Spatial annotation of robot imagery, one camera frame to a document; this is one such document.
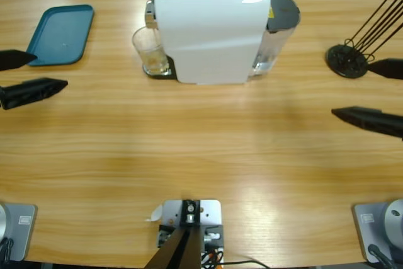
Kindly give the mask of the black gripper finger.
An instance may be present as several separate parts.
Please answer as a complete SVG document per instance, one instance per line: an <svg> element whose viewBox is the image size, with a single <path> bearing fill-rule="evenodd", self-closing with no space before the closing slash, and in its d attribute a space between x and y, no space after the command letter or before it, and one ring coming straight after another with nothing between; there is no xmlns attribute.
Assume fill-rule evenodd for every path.
<svg viewBox="0 0 403 269"><path fill-rule="evenodd" d="M402 116L360 106L333 108L331 113L360 129L402 139Z"/></svg>
<svg viewBox="0 0 403 269"><path fill-rule="evenodd" d="M35 59L37 59L37 56L28 52L20 50L1 50L0 71L20 68Z"/></svg>
<svg viewBox="0 0 403 269"><path fill-rule="evenodd" d="M403 59L383 59L368 65L367 69L389 79L403 79Z"/></svg>
<svg viewBox="0 0 403 269"><path fill-rule="evenodd" d="M45 100L61 92L68 84L66 80L43 77L12 86L1 86L1 108L10 110Z"/></svg>

